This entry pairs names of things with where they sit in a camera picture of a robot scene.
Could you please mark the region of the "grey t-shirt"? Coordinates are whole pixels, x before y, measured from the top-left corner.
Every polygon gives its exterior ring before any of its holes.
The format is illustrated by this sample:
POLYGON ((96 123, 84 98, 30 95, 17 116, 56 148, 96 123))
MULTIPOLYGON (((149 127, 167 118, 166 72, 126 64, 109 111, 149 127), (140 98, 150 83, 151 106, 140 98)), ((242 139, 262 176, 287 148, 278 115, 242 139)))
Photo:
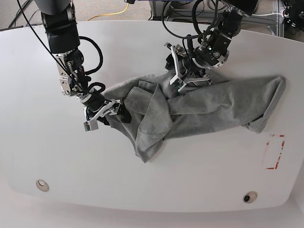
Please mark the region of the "grey t-shirt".
POLYGON ((200 82, 178 92, 170 85, 172 71, 140 76, 104 91, 107 99, 122 99, 131 115, 130 123, 107 116, 112 128, 132 143, 136 156, 149 161, 163 141, 238 126, 260 133, 286 87, 283 76, 228 80, 209 72, 212 84, 200 82))

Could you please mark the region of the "left table grommet hole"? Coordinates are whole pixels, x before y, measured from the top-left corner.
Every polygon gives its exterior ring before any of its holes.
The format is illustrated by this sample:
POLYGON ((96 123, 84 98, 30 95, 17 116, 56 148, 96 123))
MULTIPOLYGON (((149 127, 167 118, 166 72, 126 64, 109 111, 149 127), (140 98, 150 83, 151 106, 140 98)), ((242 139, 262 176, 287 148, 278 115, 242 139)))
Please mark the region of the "left table grommet hole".
POLYGON ((49 185, 44 180, 37 180, 36 187, 42 192, 49 191, 49 185))

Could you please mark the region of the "table grommet hole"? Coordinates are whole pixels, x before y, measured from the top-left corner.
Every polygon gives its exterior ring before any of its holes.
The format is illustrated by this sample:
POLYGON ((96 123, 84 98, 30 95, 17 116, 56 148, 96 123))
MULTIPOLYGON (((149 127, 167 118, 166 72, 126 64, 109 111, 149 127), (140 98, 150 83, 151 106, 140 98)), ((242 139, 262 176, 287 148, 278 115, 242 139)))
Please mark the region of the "table grommet hole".
POLYGON ((42 192, 49 191, 49 185, 44 180, 37 180, 36 187, 42 192))
POLYGON ((250 204, 254 202, 256 199, 257 199, 257 192, 250 191, 244 195, 243 202, 246 204, 250 204))

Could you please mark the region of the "red tape rectangle marking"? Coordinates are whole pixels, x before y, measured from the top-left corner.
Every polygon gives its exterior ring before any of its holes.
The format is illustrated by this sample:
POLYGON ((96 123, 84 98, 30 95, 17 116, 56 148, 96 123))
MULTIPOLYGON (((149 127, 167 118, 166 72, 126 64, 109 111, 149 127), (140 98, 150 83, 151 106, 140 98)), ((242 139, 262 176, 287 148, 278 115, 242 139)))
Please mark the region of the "red tape rectangle marking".
POLYGON ((285 135, 271 134, 265 148, 263 168, 266 170, 276 170, 284 149, 285 135))

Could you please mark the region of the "right table grommet hole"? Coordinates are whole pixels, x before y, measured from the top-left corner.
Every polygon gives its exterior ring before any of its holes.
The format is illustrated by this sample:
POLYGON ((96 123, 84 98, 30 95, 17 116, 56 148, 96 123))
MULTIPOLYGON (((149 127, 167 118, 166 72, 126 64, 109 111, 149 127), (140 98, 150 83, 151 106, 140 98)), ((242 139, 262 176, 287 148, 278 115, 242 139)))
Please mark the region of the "right table grommet hole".
POLYGON ((254 202, 256 199, 257 199, 257 192, 250 191, 244 195, 243 202, 246 204, 250 204, 254 202))

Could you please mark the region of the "aluminium frame base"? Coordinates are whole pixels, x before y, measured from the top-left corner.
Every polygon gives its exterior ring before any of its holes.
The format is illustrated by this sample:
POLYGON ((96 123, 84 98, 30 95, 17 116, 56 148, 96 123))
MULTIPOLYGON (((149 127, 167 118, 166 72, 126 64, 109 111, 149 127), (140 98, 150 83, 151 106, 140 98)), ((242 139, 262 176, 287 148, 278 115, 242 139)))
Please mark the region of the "aluminium frame base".
MULTIPOLYGON (((269 30, 271 35, 284 37, 284 22, 282 17, 283 5, 277 0, 271 1, 274 5, 274 12, 269 14, 253 14, 251 17, 244 17, 242 20, 242 29, 253 29, 263 32, 262 28, 269 30)), ((152 20, 161 20, 161 12, 164 7, 164 1, 150 1, 152 20)), ((167 21, 191 23, 192 5, 190 1, 174 1, 167 6, 165 10, 165 19, 167 21)), ((214 11, 211 8, 211 2, 205 1, 197 10, 197 21, 202 24, 210 24, 213 20, 214 11)))

